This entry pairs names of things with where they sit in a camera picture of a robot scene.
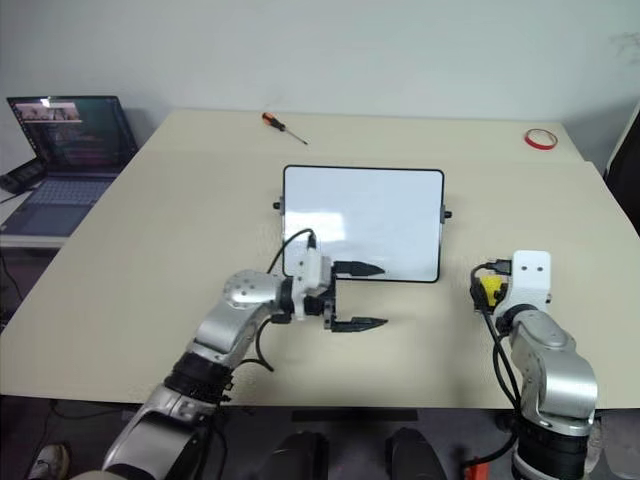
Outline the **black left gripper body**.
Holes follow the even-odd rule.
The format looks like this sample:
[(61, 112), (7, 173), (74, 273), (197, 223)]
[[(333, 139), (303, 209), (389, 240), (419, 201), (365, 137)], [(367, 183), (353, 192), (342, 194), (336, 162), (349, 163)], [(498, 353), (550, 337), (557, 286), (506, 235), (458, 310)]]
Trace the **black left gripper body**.
[(337, 316), (336, 267), (330, 259), (323, 259), (318, 274), (313, 277), (317, 282), (309, 285), (304, 296), (304, 314), (321, 317), (324, 328), (333, 332), (341, 332), (341, 324)]

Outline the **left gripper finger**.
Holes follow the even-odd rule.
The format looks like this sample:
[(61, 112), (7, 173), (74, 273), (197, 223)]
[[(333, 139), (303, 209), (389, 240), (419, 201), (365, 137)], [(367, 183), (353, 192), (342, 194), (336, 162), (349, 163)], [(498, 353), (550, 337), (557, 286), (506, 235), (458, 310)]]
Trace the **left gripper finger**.
[(333, 271), (340, 278), (370, 277), (385, 273), (383, 268), (361, 261), (336, 261), (333, 263)]
[(373, 317), (352, 317), (349, 321), (332, 320), (329, 330), (333, 333), (360, 333), (388, 323), (387, 319)]

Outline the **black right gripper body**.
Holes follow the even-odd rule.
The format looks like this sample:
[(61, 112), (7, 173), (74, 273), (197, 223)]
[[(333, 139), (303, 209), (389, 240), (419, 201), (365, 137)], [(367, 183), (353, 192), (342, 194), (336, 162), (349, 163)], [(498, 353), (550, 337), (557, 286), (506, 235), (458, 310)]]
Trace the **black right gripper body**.
[(484, 289), (487, 294), (487, 311), (493, 315), (497, 306), (506, 298), (508, 283), (504, 281), (485, 281)]

